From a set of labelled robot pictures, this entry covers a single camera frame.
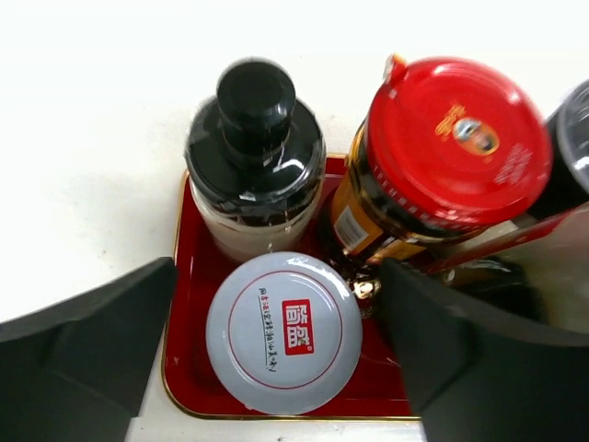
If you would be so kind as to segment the tall clear bottle black cap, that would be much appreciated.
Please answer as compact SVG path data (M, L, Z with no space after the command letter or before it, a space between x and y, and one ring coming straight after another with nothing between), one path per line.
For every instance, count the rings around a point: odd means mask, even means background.
M435 262L446 285L531 320L588 332L588 204Z

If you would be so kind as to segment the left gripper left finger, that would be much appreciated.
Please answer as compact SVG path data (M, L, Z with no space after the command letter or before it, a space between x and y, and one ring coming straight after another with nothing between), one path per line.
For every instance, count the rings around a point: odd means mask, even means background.
M170 257L1 325L4 441L122 441L174 294Z

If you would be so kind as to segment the red lid sauce jar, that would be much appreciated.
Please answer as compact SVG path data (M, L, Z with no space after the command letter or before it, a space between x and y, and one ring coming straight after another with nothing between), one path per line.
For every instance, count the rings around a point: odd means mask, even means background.
M537 108L475 61L392 55L317 224L344 273L446 248L524 213L553 163Z

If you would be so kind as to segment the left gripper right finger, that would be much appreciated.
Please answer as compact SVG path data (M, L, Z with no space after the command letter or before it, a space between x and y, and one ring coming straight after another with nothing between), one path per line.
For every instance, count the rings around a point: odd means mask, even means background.
M588 337L518 317L392 259L380 319L430 441L584 441Z

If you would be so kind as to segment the jar with dark grey lid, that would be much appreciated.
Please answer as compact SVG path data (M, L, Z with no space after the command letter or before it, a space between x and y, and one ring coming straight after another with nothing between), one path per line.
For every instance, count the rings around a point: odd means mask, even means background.
M578 85L546 122L553 148L549 181L527 213L542 220L588 202L588 83Z

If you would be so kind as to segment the white bottle black cap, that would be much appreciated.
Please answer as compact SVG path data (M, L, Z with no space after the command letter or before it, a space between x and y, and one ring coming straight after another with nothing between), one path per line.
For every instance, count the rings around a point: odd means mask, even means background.
M225 256L246 262L298 245L321 197L327 148L278 64L230 65L197 110L184 157L192 199Z

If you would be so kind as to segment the jar with white pink lid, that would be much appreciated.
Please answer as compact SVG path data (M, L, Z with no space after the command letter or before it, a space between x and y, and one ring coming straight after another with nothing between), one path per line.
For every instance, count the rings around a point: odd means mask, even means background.
M215 375L247 409L298 415L348 384L363 324L332 267L283 251L244 262L226 277L207 314L205 341Z

